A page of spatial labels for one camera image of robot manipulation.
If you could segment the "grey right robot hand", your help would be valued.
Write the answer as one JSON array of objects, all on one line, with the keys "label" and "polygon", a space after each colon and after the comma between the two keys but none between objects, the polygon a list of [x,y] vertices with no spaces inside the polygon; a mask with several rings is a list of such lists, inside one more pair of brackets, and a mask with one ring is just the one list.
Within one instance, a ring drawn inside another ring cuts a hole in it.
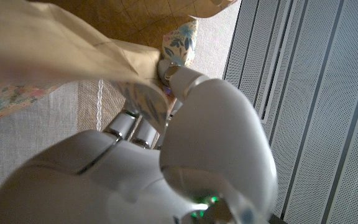
[{"label": "grey right robot hand", "polygon": [[277,171],[260,118],[230,83],[162,60],[177,103],[155,131],[127,107],[49,147],[0,187],[0,223],[266,223]]}]

